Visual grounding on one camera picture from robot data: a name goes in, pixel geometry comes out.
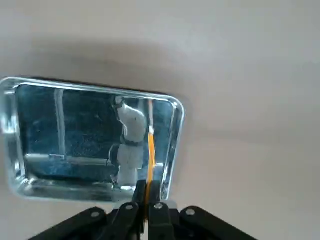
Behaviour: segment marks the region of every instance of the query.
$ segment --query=orange wire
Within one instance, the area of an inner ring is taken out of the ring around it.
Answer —
[[[154,139],[153,133],[151,132],[148,133],[148,146],[149,146],[149,164],[148,164],[148,175],[146,179],[145,206],[147,206],[149,202],[150,184],[153,180],[154,167],[156,165],[155,139]]]

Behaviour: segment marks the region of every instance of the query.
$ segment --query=metal tray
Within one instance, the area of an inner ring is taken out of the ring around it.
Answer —
[[[147,178],[153,121],[153,179],[162,182],[162,199],[168,198],[185,115],[176,98],[22,77],[3,79],[0,98],[8,182],[19,195],[131,198],[136,182]]]

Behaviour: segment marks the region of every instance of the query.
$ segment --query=metal bolt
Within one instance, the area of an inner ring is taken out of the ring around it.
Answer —
[[[132,205],[127,205],[127,206],[125,206],[125,209],[127,209],[127,210],[131,210],[131,209],[133,209],[134,207],[132,206]]]
[[[188,208],[185,213],[188,215],[188,216],[193,216],[196,214],[195,210],[191,209],[191,208]]]
[[[93,217],[93,218],[96,218],[96,217],[98,217],[99,215],[100,215],[100,213],[97,212],[97,211],[94,211],[93,213],[91,213],[91,217]]]
[[[154,205],[155,209],[162,209],[163,205],[161,203],[157,203],[156,205]]]

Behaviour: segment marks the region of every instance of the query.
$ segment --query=silver tray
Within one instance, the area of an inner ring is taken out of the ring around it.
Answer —
[[[3,79],[0,98],[8,182],[17,194],[130,198],[137,181],[147,178],[153,121],[153,179],[162,183],[161,198],[168,198],[185,115],[176,98],[22,77]]]

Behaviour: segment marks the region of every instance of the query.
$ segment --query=white surface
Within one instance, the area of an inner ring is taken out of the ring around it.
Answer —
[[[2,76],[181,99],[186,122],[171,191],[180,208],[201,206],[259,240],[320,238],[318,1],[0,6]],[[91,206],[22,200],[0,177],[2,239],[26,239]]]

